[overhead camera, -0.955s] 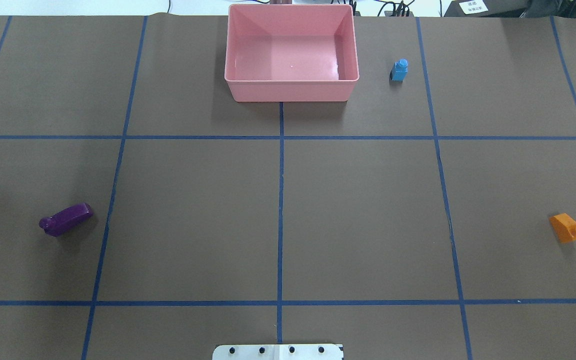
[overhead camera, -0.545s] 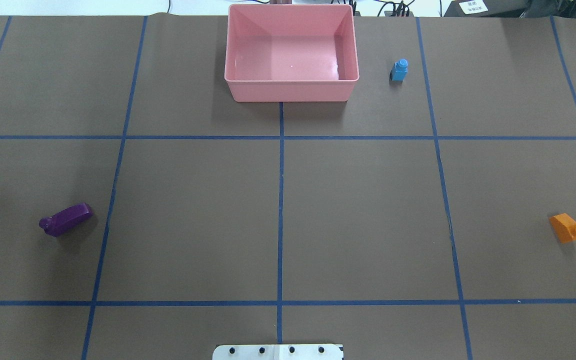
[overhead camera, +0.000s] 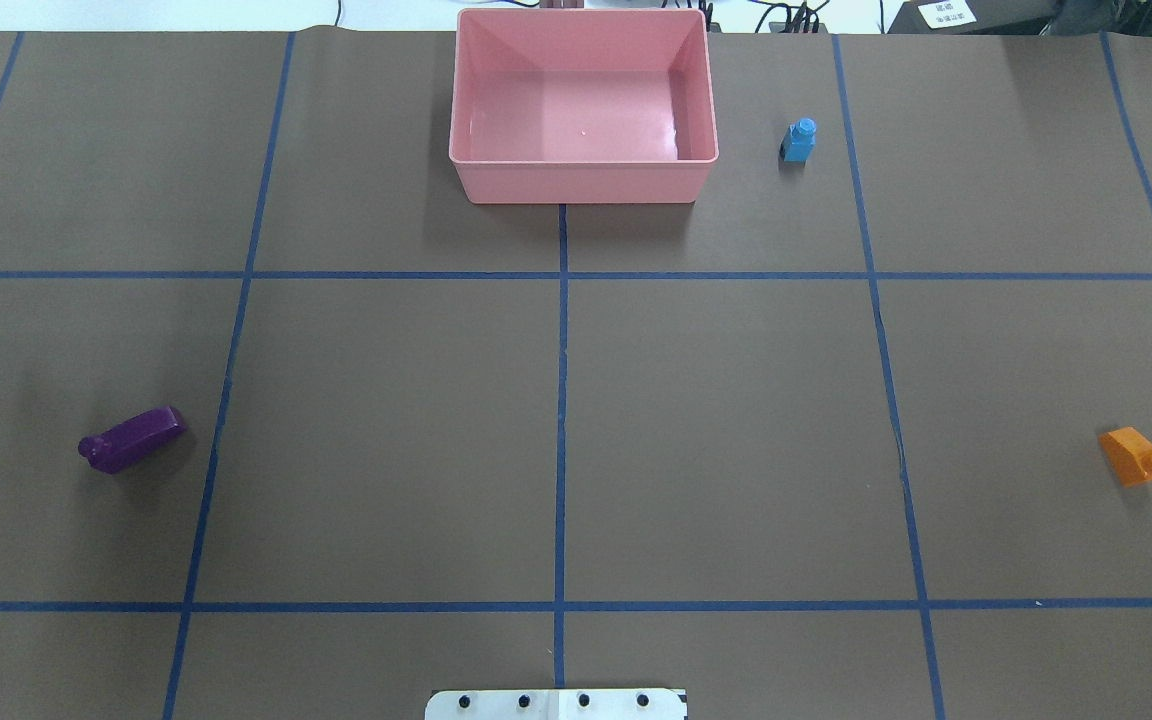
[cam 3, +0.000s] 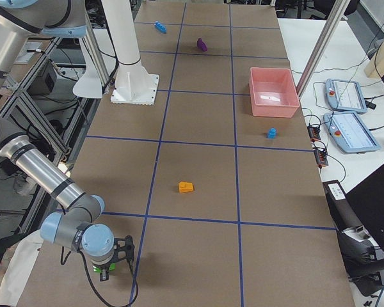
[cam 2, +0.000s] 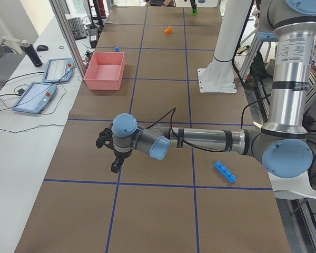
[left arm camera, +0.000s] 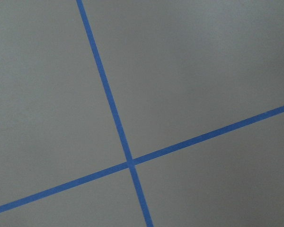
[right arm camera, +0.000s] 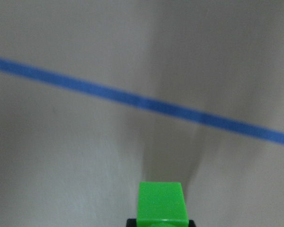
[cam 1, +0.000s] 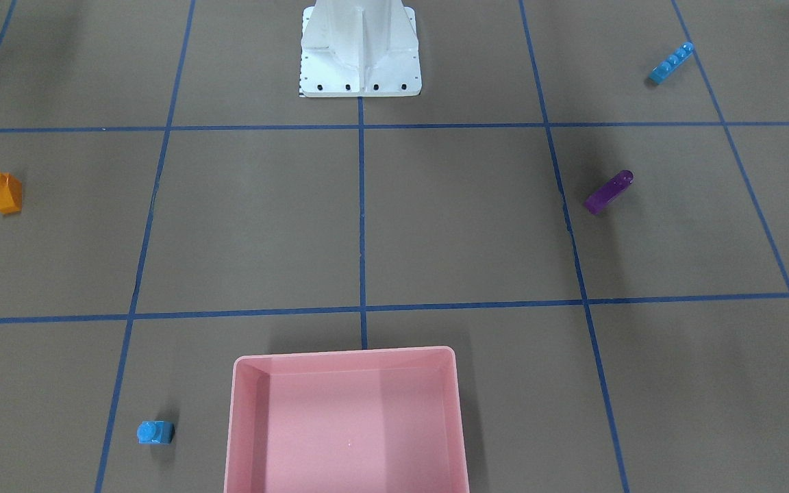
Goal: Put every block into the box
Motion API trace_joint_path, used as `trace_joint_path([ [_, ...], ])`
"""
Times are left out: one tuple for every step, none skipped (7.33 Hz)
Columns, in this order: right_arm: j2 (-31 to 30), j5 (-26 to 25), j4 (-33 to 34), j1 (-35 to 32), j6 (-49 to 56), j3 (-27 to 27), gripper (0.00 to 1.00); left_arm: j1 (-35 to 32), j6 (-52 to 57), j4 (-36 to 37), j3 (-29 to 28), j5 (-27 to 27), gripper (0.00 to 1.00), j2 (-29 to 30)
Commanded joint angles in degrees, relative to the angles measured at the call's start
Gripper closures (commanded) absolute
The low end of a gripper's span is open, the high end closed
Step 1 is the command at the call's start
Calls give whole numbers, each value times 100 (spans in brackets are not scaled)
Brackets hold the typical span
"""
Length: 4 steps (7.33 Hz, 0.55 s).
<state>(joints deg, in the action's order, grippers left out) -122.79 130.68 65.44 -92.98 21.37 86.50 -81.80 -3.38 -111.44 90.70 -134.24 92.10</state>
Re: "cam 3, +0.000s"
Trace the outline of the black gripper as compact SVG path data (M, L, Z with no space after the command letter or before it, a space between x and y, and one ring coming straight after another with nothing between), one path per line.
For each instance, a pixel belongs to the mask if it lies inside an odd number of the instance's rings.
M126 261L129 267L133 267L134 262L134 242L131 235L125 238L114 238L113 256L110 260L111 264L116 264L121 261ZM100 271L100 281L109 280L109 269Z

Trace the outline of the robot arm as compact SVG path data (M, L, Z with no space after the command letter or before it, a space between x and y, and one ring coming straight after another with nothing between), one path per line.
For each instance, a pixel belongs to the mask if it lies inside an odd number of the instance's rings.
M42 222L43 240L85 253L100 269L100 280L122 260L134 260L131 236L116 238L111 229L96 223L105 209L104 200L84 192L70 177L49 161L18 127L0 117L0 156L9 159L67 211L53 212Z
M0 1L0 89L30 36L83 36L85 14L84 1Z

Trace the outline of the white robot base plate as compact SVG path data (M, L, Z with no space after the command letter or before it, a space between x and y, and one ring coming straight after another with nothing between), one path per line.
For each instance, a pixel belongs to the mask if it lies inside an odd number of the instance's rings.
M130 73L120 82L115 81L111 102L114 104L154 105L159 75L147 74L143 77L135 77Z

